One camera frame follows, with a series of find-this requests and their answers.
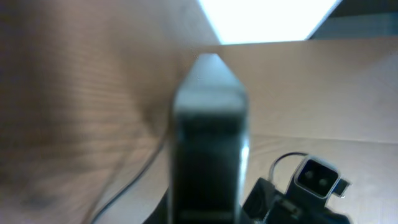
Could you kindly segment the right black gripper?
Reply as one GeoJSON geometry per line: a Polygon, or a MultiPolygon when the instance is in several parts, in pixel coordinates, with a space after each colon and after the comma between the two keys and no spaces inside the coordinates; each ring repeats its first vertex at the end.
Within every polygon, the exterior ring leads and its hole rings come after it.
{"type": "Polygon", "coordinates": [[[350,224],[344,214],[326,208],[326,200],[308,192],[293,195],[279,192],[274,184],[260,177],[241,210],[241,224],[350,224]]]}

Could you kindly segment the Galaxy smartphone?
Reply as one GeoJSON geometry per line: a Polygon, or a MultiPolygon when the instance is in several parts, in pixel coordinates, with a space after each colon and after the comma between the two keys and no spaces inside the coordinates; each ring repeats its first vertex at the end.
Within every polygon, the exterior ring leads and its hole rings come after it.
{"type": "Polygon", "coordinates": [[[170,107],[168,223],[238,223],[249,154],[244,85],[201,54],[170,107]]]}

